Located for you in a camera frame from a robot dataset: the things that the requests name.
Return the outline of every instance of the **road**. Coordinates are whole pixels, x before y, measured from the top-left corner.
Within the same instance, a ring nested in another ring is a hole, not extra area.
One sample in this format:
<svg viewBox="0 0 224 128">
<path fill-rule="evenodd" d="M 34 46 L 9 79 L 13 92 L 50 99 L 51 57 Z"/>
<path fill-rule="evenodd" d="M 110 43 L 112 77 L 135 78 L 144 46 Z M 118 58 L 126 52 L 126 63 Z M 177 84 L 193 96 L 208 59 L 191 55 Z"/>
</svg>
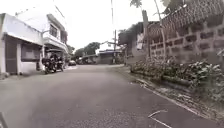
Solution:
<svg viewBox="0 0 224 128">
<path fill-rule="evenodd" d="M 110 68 L 6 79 L 0 111 L 9 128 L 218 128 Z M 167 111 L 154 116 L 160 123 L 148 118 L 158 110 Z"/>
</svg>

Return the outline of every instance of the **sky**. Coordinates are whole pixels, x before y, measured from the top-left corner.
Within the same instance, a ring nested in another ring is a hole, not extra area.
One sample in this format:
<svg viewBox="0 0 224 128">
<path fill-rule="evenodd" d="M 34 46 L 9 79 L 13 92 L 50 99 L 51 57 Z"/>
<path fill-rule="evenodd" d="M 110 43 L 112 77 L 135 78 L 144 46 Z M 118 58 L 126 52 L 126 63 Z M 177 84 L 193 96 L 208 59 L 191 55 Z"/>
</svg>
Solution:
<svg viewBox="0 0 224 128">
<path fill-rule="evenodd" d="M 0 0 L 0 13 L 14 15 L 15 12 L 42 6 L 46 1 L 54 3 L 65 16 L 68 44 L 75 49 L 91 42 L 112 41 L 113 31 L 129 28 L 142 21 L 141 9 L 130 7 L 130 0 L 113 0 L 114 23 L 112 23 L 111 0 Z M 149 21 L 158 20 L 154 15 L 154 0 L 142 0 Z M 165 7 L 157 0 L 160 12 Z"/>
</svg>

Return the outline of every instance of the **stone wall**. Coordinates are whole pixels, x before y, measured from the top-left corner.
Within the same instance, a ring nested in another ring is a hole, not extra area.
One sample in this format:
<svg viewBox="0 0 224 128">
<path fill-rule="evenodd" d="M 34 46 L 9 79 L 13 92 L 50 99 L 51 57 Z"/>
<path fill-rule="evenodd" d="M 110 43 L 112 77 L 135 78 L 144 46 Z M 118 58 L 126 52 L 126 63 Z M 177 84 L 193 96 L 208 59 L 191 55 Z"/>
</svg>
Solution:
<svg viewBox="0 0 224 128">
<path fill-rule="evenodd" d="M 222 0 L 194 0 L 162 20 L 167 57 L 180 63 L 206 59 L 217 63 L 224 49 L 224 3 Z M 150 25 L 150 56 L 163 59 L 159 24 Z"/>
</svg>

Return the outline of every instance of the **balcony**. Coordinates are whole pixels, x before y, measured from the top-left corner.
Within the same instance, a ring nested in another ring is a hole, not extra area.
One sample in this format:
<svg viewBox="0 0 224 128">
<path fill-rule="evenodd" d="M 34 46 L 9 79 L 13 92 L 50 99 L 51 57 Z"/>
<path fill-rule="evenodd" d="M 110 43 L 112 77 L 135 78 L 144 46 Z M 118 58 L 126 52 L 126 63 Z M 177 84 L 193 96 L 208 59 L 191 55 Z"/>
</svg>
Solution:
<svg viewBox="0 0 224 128">
<path fill-rule="evenodd" d="M 66 52 L 68 52 L 68 48 L 66 46 L 65 43 L 63 43 L 60 39 L 52 36 L 49 32 L 48 33 L 45 33 L 43 35 L 43 38 L 44 38 L 44 44 L 51 44 L 53 46 L 56 46 L 60 49 L 63 49 L 65 50 Z"/>
</svg>

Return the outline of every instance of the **house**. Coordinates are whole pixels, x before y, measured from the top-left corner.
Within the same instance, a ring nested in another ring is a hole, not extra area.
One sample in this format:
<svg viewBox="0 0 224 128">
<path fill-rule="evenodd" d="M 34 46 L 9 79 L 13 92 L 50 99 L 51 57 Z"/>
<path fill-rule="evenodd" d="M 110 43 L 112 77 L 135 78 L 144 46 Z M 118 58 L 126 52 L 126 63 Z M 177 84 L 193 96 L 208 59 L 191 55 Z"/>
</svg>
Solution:
<svg viewBox="0 0 224 128">
<path fill-rule="evenodd" d="M 154 23 L 158 22 L 150 21 L 148 26 Z M 138 22 L 127 30 L 121 31 L 119 33 L 118 45 L 125 46 L 125 64 L 132 65 L 138 61 L 145 61 L 147 56 L 150 56 L 147 52 L 146 37 L 147 36 L 143 28 L 143 22 Z"/>
<path fill-rule="evenodd" d="M 64 15 L 57 6 L 46 3 L 17 14 L 17 17 L 41 32 L 44 42 L 43 51 L 54 48 L 68 53 L 66 22 Z"/>
<path fill-rule="evenodd" d="M 41 33 L 8 14 L 0 14 L 0 74 L 36 71 L 42 48 Z"/>
<path fill-rule="evenodd" d="M 97 64 L 112 64 L 115 56 L 121 54 L 121 51 L 118 50 L 119 47 L 116 46 L 116 50 L 114 50 L 113 42 L 104 42 L 101 43 L 100 48 L 96 50 L 97 54 Z"/>
</svg>

